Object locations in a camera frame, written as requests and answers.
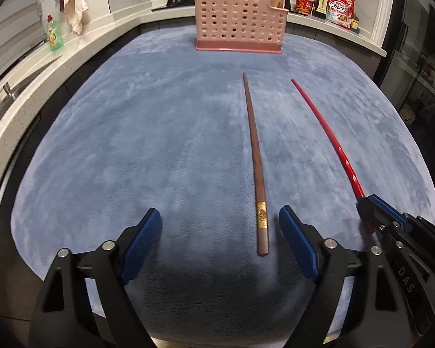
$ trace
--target blue gripper pad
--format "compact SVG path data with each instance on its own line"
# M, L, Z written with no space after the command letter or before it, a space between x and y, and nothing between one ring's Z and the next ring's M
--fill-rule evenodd
M316 250L304 234L301 222L295 221L286 206L279 211L279 225L304 276L317 282L320 271Z
M408 220L406 220L406 217L404 217L402 214L400 214L395 208L388 205L386 202L384 202L381 198L379 198L377 195L370 195L368 197L377 207L379 207L381 210L383 210L389 218L391 218L393 221L399 222L406 233L409 233L408 228Z
M163 225L160 213L155 209L132 240L124 256L121 280L127 284L137 277L153 242L158 237Z

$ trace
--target fuzzy blue table cover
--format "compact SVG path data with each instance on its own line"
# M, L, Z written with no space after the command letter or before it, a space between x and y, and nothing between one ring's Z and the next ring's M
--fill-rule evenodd
M159 240L126 291L155 338L189 346L281 347L314 285L278 227L289 204L324 238L361 250L343 167L295 78L324 115L365 193L435 223L435 189L392 104L334 48L286 35L281 55L203 52L195 27L143 34L72 97L39 145L12 212L16 247L41 278L62 247L90 251L163 217ZM256 254L246 72L261 145L270 254ZM341 327L347 279L335 320ZM89 292L103 315L94 283Z

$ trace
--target utensil holder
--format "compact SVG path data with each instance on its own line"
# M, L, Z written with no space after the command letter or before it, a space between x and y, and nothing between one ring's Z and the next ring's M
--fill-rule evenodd
M195 0L197 50L281 53L284 0Z

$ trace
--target white cloth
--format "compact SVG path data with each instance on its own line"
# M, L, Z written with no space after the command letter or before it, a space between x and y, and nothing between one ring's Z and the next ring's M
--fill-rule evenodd
M82 15L87 9L84 0L64 0L64 15L76 34L82 33Z

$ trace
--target soy sauce bottle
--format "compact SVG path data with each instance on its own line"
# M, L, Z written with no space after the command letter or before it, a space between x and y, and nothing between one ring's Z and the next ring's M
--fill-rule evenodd
M314 0L313 16L326 19L328 0Z

